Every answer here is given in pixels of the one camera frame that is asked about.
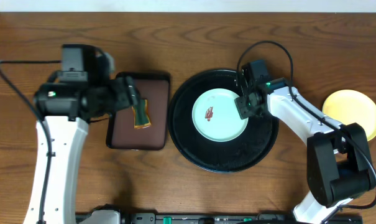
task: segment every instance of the wooden table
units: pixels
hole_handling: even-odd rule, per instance
[[[264,39],[291,52],[295,85],[318,108],[341,89],[361,91],[376,103],[376,14],[0,14],[0,59],[58,60],[64,43],[91,44],[109,52],[119,72],[170,72],[172,93],[200,71],[235,68],[245,48]],[[264,45],[245,62],[259,58],[267,60],[274,77],[288,76],[281,50]],[[58,66],[7,65],[5,71],[31,99]],[[169,136],[161,151],[109,149],[107,126],[90,126],[78,177],[78,212],[105,203],[128,212],[289,211],[308,192],[305,145],[283,123],[269,155],[235,174],[196,167]],[[25,217],[36,141],[35,118],[0,79],[0,223],[22,223]],[[369,144],[376,167],[376,138]],[[355,203],[368,203],[373,196],[374,191]],[[376,207],[360,214],[366,223],[376,223]]]

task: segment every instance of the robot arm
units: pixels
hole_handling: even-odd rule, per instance
[[[110,55],[96,47],[64,45],[62,70],[55,72],[48,79],[50,82],[36,92],[34,102],[50,134],[52,155],[47,154],[47,139],[38,122],[39,148],[25,224],[37,223],[46,175],[45,223],[76,223],[78,168],[90,119],[130,108],[140,101],[131,77],[110,79],[112,67]],[[53,82],[54,77],[58,78],[58,83]],[[49,174],[46,174],[48,156],[52,158]],[[120,218],[117,212],[101,213],[106,213],[101,223],[116,223],[111,221]]]
[[[249,116],[268,116],[282,120],[307,145],[307,181],[310,192],[295,207],[297,221],[319,224],[335,213],[338,205],[375,187],[369,167],[357,151],[335,131],[322,124],[304,110],[291,96],[288,82],[272,80],[263,60],[243,66],[244,79],[240,79],[243,96],[235,99],[242,119]],[[315,115],[346,133],[357,142],[371,162],[369,145],[362,127],[358,124],[342,125],[306,101],[294,87],[296,99]],[[335,153],[347,154],[347,160],[336,162]]]

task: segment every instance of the green clip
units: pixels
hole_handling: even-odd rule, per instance
[[[171,224],[171,217],[164,217],[163,224]]]

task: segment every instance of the black round tray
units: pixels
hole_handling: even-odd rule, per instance
[[[260,162],[272,148],[278,133],[278,119],[251,117],[244,132],[227,142],[202,136],[192,121],[196,99],[208,90],[225,88],[240,94],[236,71],[208,70],[191,77],[174,94],[168,109],[168,130],[177,149],[192,163],[213,172],[237,172]]]

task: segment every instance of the yellow plate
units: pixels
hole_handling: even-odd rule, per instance
[[[364,128],[367,140],[376,136],[376,104],[355,90],[340,90],[323,104],[323,113],[343,124],[358,123]]]

